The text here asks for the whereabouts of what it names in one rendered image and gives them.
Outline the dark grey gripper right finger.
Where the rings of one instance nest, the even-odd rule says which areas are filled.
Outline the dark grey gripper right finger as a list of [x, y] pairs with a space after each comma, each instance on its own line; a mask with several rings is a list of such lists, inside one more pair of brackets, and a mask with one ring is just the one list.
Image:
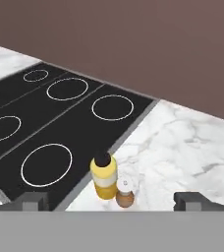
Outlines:
[[175, 192], [175, 211], [183, 212], [224, 212], [224, 205], [208, 200], [199, 192]]

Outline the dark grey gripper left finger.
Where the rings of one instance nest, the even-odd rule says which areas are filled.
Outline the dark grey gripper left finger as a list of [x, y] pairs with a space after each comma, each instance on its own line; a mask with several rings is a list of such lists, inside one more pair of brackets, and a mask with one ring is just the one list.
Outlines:
[[12, 212], [39, 212], [48, 210], [48, 194], [46, 192], [26, 192], [15, 201], [0, 206], [0, 211]]

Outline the brown shaker with white top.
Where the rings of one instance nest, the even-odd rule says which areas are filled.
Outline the brown shaker with white top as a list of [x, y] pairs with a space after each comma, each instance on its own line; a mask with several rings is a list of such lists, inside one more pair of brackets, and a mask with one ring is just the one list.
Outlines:
[[119, 177], [117, 180], [116, 202], [121, 208], [130, 207], [135, 200], [133, 193], [133, 182], [127, 176]]

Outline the black glass hob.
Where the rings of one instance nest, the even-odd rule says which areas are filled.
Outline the black glass hob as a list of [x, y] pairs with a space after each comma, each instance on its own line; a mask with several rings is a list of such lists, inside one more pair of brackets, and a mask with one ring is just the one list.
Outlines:
[[90, 181], [96, 154], [114, 153], [157, 103], [68, 72], [0, 109], [0, 202], [23, 195], [64, 211]]

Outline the yellow bottle with black cap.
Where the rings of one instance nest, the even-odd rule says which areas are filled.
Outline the yellow bottle with black cap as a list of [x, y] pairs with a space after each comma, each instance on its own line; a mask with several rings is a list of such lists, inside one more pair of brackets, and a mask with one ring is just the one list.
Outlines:
[[117, 193], [116, 160], [107, 152], [99, 152], [91, 160], [89, 167], [97, 196], [102, 200], [113, 199]]

